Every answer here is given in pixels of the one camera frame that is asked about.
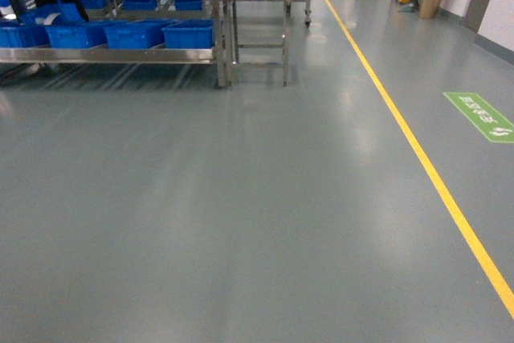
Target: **green floor sign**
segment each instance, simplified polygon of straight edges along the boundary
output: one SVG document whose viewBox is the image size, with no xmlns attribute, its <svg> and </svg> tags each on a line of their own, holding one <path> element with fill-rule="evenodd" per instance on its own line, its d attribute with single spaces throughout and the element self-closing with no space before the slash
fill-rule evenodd
<svg viewBox="0 0 514 343">
<path fill-rule="evenodd" d="M 514 144 L 514 125 L 474 92 L 444 92 L 448 100 L 490 141 Z"/>
</svg>

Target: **shelf tier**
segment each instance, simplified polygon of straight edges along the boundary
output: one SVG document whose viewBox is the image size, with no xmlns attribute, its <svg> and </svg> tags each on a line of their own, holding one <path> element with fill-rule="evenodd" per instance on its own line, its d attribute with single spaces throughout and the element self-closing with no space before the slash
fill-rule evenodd
<svg viewBox="0 0 514 343">
<path fill-rule="evenodd" d="M 113 50 L 106 47 L 62 49 L 0 48 L 0 63 L 215 63 L 214 48 Z"/>
</svg>

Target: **floor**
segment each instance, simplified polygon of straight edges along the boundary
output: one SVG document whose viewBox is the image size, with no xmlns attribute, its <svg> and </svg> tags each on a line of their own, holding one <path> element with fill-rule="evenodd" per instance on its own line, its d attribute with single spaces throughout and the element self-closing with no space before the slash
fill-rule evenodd
<svg viewBox="0 0 514 343">
<path fill-rule="evenodd" d="M 514 120 L 514 67 L 394 0 L 330 2 L 512 288 L 514 145 L 443 92 Z M 239 7 L 242 33 L 267 38 L 279 7 Z M 512 343 L 336 19 L 312 8 L 309 30 L 293 10 L 286 88 L 254 70 L 219 90 L 202 66 L 2 80 L 2 343 Z"/>
</svg>

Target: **stainless steel table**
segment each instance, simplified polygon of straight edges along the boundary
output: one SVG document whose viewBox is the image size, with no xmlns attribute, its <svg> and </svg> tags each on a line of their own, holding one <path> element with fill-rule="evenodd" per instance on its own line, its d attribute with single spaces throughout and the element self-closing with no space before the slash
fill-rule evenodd
<svg viewBox="0 0 514 343">
<path fill-rule="evenodd" d="M 257 43 L 257 44 L 241 44 L 238 35 L 238 16 L 237 5 L 238 0 L 228 0 L 228 7 L 223 7 L 224 19 L 226 26 L 226 69 L 229 84 L 233 81 L 234 67 L 271 67 L 282 68 L 284 75 L 284 86 L 288 84 L 289 73 L 289 40 L 291 36 L 291 4 L 292 0 L 284 1 L 284 33 L 282 34 L 282 42 L 277 44 Z M 282 63 L 240 63 L 240 48 L 281 48 Z"/>
</svg>

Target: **wall baseboard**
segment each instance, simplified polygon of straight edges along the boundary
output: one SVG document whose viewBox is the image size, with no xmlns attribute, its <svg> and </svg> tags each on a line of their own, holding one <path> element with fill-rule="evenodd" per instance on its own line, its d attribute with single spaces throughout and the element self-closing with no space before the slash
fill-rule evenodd
<svg viewBox="0 0 514 343">
<path fill-rule="evenodd" d="M 475 44 L 478 47 L 482 47 L 485 51 L 489 51 L 490 53 L 498 56 L 505 62 L 514 65 L 514 51 L 511 51 L 508 48 L 499 45 L 498 43 L 494 43 L 492 40 L 489 40 L 482 35 L 476 36 Z"/>
<path fill-rule="evenodd" d="M 463 16 L 458 16 L 457 14 L 454 14 L 448 10 L 444 10 L 443 8 L 439 8 L 438 14 L 441 16 L 441 18 L 447 19 L 448 21 L 455 24 L 462 25 L 464 22 Z"/>
</svg>

